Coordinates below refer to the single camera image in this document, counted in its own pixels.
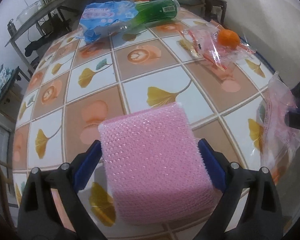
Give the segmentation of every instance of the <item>orange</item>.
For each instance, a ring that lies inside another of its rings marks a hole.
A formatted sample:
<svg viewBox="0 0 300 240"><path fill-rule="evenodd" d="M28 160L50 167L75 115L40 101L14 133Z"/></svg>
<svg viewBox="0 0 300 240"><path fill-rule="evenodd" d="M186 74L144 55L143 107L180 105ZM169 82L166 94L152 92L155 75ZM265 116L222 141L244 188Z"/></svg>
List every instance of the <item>orange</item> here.
<svg viewBox="0 0 300 240"><path fill-rule="evenodd" d="M218 43L222 46L235 49L240 44L239 35L231 30L220 30L218 33Z"/></svg>

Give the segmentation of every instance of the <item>pink scrubbing sponge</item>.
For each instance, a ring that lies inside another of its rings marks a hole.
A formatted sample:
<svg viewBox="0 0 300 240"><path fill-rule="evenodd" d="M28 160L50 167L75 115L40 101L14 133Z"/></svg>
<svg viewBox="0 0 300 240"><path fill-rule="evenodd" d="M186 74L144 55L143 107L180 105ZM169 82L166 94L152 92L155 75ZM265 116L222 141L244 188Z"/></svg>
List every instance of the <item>pink scrubbing sponge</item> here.
<svg viewBox="0 0 300 240"><path fill-rule="evenodd" d="M126 223L175 220L215 204L181 105L107 120L99 132L114 205Z"/></svg>

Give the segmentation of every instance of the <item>blue gripper pad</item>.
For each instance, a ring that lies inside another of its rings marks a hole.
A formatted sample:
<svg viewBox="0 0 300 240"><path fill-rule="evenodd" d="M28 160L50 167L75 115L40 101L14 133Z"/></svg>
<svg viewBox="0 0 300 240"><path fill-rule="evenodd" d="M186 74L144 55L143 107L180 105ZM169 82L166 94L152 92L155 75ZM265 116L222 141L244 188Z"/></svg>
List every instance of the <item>blue gripper pad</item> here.
<svg viewBox="0 0 300 240"><path fill-rule="evenodd" d="M215 152L205 139L198 142L198 148L214 187L224 193L226 190L226 172L215 158L215 154L220 155L220 153Z"/></svg>
<svg viewBox="0 0 300 240"><path fill-rule="evenodd" d="M95 140L86 152L85 159L73 175L73 188L76 193L83 190L102 156L101 142Z"/></svg>

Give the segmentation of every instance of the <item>white wall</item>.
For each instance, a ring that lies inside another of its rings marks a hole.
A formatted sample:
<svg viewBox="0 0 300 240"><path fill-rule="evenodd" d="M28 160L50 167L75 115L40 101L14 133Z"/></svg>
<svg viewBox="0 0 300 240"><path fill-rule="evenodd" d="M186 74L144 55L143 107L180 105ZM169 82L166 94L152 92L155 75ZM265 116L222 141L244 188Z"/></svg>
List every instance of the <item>white wall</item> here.
<svg viewBox="0 0 300 240"><path fill-rule="evenodd" d="M37 0L26 0L28 5L33 4ZM28 74L26 65L22 62L18 54L15 52L11 44L9 44L6 48L5 44L10 39L10 34L7 30L7 24L11 19L14 19L14 24L18 29L20 25L16 22L18 15L27 8L24 0L2 0L0 3L0 65L3 64L5 67L16 68L19 66L24 73ZM28 41L28 32L25 32L17 41L16 44L20 48L21 52L24 53L24 49L26 46L30 44ZM35 41L39 39L41 35L39 34L37 28L32 26L29 29L29 39L31 41ZM30 57L28 57L28 61L31 62L37 57L37 53L34 51ZM28 82L26 80L18 81L17 84L21 87L21 93L24 94Z"/></svg>
<svg viewBox="0 0 300 240"><path fill-rule="evenodd" d="M300 81L300 1L226 0L225 25L255 47L293 88Z"/></svg>

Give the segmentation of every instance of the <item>tiled tablecloth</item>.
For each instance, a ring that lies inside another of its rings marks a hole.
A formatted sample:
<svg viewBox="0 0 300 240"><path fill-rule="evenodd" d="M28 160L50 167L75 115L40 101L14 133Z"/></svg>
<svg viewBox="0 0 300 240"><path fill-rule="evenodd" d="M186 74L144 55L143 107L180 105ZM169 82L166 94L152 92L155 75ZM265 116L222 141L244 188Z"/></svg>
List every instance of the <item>tiled tablecloth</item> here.
<svg viewBox="0 0 300 240"><path fill-rule="evenodd" d="M77 30L54 41L29 83L18 115L13 148L18 201L33 167L49 170L71 162L99 139L103 120L171 102L169 95L176 92L195 137L206 138L229 161L258 170L262 103L272 73L252 55L227 73L229 82L211 71L211 63L195 61L179 44L177 30L205 23L181 9L177 20L137 35L119 33L86 45L75 38L82 35ZM282 165L289 165L288 156ZM94 205L96 198L111 195L97 190L100 187L108 188L102 163L78 196L109 239L189 240L209 216L199 212L164 224L126 225ZM246 197L242 195L228 229L238 222Z"/></svg>

